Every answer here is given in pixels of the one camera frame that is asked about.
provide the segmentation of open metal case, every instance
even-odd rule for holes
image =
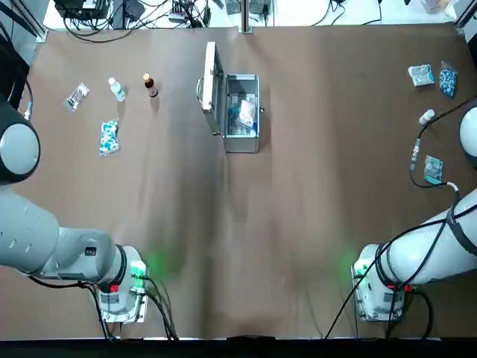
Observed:
[[[203,77],[197,82],[197,99],[212,135],[222,135],[227,153],[256,153],[259,150],[260,104],[258,75],[224,74],[215,43],[207,43]],[[230,108],[242,100],[255,104],[255,123],[246,128],[236,123]]]

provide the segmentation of brown tabletop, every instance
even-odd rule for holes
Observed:
[[[98,36],[118,36],[116,32]],[[225,154],[195,98],[207,41],[225,72],[260,76],[265,113],[258,154]],[[459,72],[454,99],[415,89],[407,69],[440,61]],[[149,72],[159,98],[142,84]],[[117,103],[107,80],[127,87]],[[419,117],[477,94],[477,76],[453,25],[137,31],[104,45],[51,32],[29,80],[40,166],[16,186],[62,226],[108,230],[133,245],[169,288],[180,336],[325,334],[350,290],[350,265],[369,243],[444,210],[448,189],[411,184]],[[80,83],[91,92],[74,114],[62,103]],[[445,179],[467,194],[476,172],[458,141],[465,108],[423,136]],[[101,122],[119,117],[121,150],[98,155]],[[416,176],[421,179],[422,164]],[[0,269],[2,339],[100,336],[88,292],[35,286]],[[475,336],[477,288],[466,275],[426,286],[432,336]],[[416,300],[397,336],[419,336]],[[153,306],[124,337],[164,336]],[[383,324],[359,324],[382,336]],[[354,336],[353,307],[332,336]]]

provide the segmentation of case lid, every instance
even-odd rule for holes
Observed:
[[[224,111],[224,70],[215,43],[207,43],[203,71],[202,111],[214,136],[221,134]]]

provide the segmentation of small white bottle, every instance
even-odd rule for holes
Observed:
[[[114,93],[114,96],[116,97],[118,102],[123,102],[123,100],[126,99],[126,93],[122,89],[121,84],[113,77],[111,77],[108,82],[111,86],[111,92]]]
[[[420,118],[419,118],[419,123],[422,125],[426,125],[427,122],[429,122],[432,118],[434,118],[434,111],[433,110],[427,110]]]

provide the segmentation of case handle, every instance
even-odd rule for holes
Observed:
[[[199,78],[197,81],[197,88],[195,89],[195,95],[197,96],[197,100],[202,104],[202,100],[200,99],[200,91],[202,90],[202,82],[203,77]]]

